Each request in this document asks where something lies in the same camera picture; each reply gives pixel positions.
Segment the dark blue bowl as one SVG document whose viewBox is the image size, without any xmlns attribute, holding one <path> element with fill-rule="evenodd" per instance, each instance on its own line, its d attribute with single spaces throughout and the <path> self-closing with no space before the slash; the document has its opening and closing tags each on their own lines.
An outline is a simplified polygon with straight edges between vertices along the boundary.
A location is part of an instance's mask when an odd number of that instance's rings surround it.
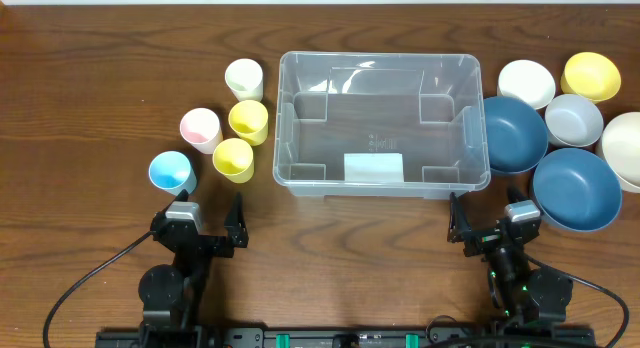
<svg viewBox="0 0 640 348">
<path fill-rule="evenodd" d="M 490 168 L 515 175 L 534 169 L 548 150 L 546 125 L 522 100 L 495 96 L 484 100 Z"/>
<path fill-rule="evenodd" d="M 611 225 L 623 203 L 614 171 L 595 154 L 578 148 L 546 155 L 533 173 L 529 194 L 547 223 L 581 233 Z"/>
</svg>

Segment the grey small bowl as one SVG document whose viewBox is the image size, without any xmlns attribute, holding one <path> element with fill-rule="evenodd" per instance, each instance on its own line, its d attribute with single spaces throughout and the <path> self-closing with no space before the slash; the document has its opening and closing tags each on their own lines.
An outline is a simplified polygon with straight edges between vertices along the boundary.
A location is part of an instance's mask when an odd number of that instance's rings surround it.
<svg viewBox="0 0 640 348">
<path fill-rule="evenodd" d="M 601 137 L 604 119 L 598 107 L 576 94 L 555 97 L 545 109 L 549 143 L 556 147 L 587 147 Z"/>
</svg>

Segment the large cream bowl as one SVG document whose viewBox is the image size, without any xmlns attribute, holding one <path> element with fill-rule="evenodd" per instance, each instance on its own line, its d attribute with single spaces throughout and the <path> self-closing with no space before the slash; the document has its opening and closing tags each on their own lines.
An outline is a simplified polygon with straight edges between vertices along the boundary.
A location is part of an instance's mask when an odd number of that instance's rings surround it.
<svg viewBox="0 0 640 348">
<path fill-rule="evenodd" d="M 613 118 L 604 128 L 595 152 L 614 171 L 622 190 L 639 192 L 638 112 Z"/>
</svg>

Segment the white small bowl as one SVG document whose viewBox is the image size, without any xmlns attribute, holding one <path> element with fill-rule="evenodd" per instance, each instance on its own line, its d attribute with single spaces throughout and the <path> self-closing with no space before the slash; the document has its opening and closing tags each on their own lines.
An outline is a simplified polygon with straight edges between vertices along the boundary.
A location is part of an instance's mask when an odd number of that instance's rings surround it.
<svg viewBox="0 0 640 348">
<path fill-rule="evenodd" d="M 556 82 L 550 71 L 532 60 L 515 60 L 500 71 L 497 94 L 517 98 L 532 108 L 545 108 L 556 95 Z"/>
</svg>

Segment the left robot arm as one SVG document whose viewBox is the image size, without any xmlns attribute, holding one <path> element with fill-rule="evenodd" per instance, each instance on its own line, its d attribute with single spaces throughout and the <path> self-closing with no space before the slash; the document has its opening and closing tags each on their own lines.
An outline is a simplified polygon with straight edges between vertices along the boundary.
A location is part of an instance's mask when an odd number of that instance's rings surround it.
<svg viewBox="0 0 640 348">
<path fill-rule="evenodd" d="M 174 254 L 170 264 L 152 267 L 140 279 L 143 323 L 153 327 L 188 326 L 197 316 L 199 300 L 214 258 L 231 258 L 237 248 L 248 246 L 243 199 L 236 194 L 224 220 L 225 236 L 202 232 L 201 209 L 181 191 L 151 221 L 154 241 Z"/>
</svg>

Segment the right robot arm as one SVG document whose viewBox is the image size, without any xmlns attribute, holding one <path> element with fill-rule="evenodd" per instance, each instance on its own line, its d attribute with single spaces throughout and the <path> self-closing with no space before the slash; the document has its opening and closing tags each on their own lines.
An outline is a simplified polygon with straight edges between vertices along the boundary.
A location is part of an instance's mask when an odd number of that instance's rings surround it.
<svg viewBox="0 0 640 348">
<path fill-rule="evenodd" d="M 541 211 L 519 190 L 507 190 L 505 216 L 491 228 L 474 229 L 459 199 L 449 197 L 447 241 L 464 244 L 467 257 L 481 255 L 489 265 L 488 281 L 494 306 L 523 326 L 563 323 L 573 282 L 549 268 L 530 267 L 524 245 L 539 236 Z"/>
</svg>

